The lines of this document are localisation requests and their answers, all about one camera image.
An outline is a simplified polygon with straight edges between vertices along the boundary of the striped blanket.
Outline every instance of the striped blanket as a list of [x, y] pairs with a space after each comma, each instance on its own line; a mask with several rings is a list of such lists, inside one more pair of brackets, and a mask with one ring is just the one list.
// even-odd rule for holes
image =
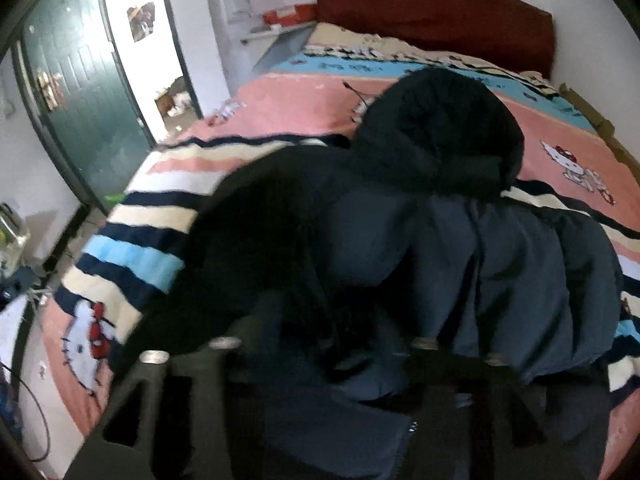
[[153, 152], [63, 278], [47, 307], [45, 343], [61, 397], [84, 434], [108, 397], [110, 351], [126, 341], [150, 298], [169, 291], [203, 198], [229, 172], [287, 146], [346, 147], [368, 103], [399, 77], [430, 66], [481, 80], [520, 124], [525, 160], [508, 196], [581, 211], [609, 235], [625, 274], [610, 386], [618, 400], [637, 386], [640, 189], [630, 171], [539, 75], [335, 29], [320, 25], [303, 53]]

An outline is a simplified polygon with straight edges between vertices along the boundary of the door frame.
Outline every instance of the door frame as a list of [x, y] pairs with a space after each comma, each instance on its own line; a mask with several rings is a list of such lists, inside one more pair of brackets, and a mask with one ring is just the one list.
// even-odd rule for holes
[[191, 96], [191, 106], [193, 106], [193, 110], [196, 112], [196, 117], [202, 119], [204, 118], [204, 116], [202, 115], [202, 109], [200, 108], [200, 103], [198, 102], [198, 96], [193, 90], [193, 84], [191, 83], [191, 77], [189, 76], [187, 63], [184, 60], [184, 54], [182, 53], [182, 47], [180, 46], [180, 40], [178, 39], [178, 31], [175, 28], [174, 9], [171, 6], [170, 0], [164, 0], [164, 8], [166, 9], [167, 17], [169, 18], [169, 28], [171, 28], [171, 36], [172, 38], [174, 38], [175, 53], [178, 55], [178, 62], [180, 63], [180, 68], [182, 69], [184, 83], [187, 87], [187, 90], [189, 91], [189, 95]]
[[131, 89], [131, 85], [129, 83], [129, 78], [127, 78], [127, 73], [124, 70], [122, 65], [122, 61], [120, 60], [120, 54], [118, 53], [118, 45], [113, 39], [113, 31], [111, 30], [111, 22], [109, 21], [109, 13], [107, 12], [107, 4], [105, 0], [98, 0], [98, 5], [100, 6], [100, 14], [102, 15], [102, 23], [104, 24], [104, 30], [107, 31], [107, 40], [113, 45], [113, 59], [116, 64], [116, 70], [118, 70], [118, 75], [120, 76], [120, 80], [127, 86], [127, 92], [129, 93], [129, 101], [133, 105], [136, 115], [139, 120], [142, 120], [142, 130], [145, 133], [146, 140], [149, 141], [149, 145], [151, 149], [154, 149], [158, 143], [154, 139], [154, 136], [151, 134], [151, 130], [149, 129], [148, 124], [146, 124], [146, 119], [142, 110], [140, 110], [140, 106], [138, 106], [138, 101], [133, 95], [133, 90]]

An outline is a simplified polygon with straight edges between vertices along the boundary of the shelf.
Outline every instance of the shelf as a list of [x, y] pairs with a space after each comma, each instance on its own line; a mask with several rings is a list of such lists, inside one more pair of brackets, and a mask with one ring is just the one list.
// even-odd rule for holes
[[270, 28], [270, 30], [261, 30], [260, 32], [252, 32], [247, 34], [244, 38], [241, 38], [240, 41], [242, 44], [247, 44], [250, 41], [255, 40], [263, 40], [265, 38], [278, 38], [278, 36], [282, 34], [287, 34], [288, 32], [293, 32], [296, 30], [302, 30], [307, 27], [315, 27], [317, 22], [305, 22], [298, 23], [297, 25], [291, 25], [289, 27], [281, 27], [281, 28]]
[[240, 43], [245, 46], [247, 56], [255, 66], [269, 51], [273, 44], [278, 41], [280, 36], [303, 30], [304, 28], [315, 27], [317, 22], [305, 22], [290, 27], [272, 28], [270, 30], [262, 30], [260, 32], [252, 32], [240, 39]]

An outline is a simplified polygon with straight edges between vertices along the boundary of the white wall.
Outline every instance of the white wall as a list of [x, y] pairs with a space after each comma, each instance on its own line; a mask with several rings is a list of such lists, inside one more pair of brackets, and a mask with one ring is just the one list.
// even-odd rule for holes
[[46, 258], [79, 206], [31, 126], [15, 80], [11, 54], [0, 78], [15, 112], [0, 113], [0, 202], [6, 202], [31, 231], [25, 256]]
[[204, 115], [229, 98], [207, 0], [170, 0], [193, 91]]
[[[284, 0], [286, 4], [315, 0]], [[616, 127], [640, 159], [640, 41], [612, 0], [523, 0], [551, 12], [558, 49], [552, 73]]]
[[[105, 0], [113, 39], [138, 106], [151, 134], [157, 141], [164, 139], [166, 128], [156, 106], [159, 93], [182, 75], [175, 53], [174, 38], [164, 0]], [[134, 42], [127, 10], [147, 2], [156, 4], [154, 31], [150, 36]]]
[[240, 39], [247, 35], [251, 28], [262, 23], [259, 14], [265, 10], [283, 6], [284, 0], [250, 0], [250, 10], [254, 17], [234, 23], [229, 23], [234, 6], [233, 0], [208, 0], [208, 2], [226, 82], [231, 94], [234, 94], [243, 84], [266, 72], [271, 66], [289, 58], [293, 50], [299, 51], [302, 47], [303, 41], [300, 41], [299, 34], [288, 37], [286, 41], [278, 40], [264, 59], [254, 66], [248, 48], [240, 43]]

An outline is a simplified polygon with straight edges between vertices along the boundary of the green door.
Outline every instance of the green door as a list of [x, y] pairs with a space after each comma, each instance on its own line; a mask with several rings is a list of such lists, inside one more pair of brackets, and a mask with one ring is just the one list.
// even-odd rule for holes
[[150, 150], [116, 65], [98, 0], [39, 0], [23, 30], [41, 114], [63, 155], [106, 209]]

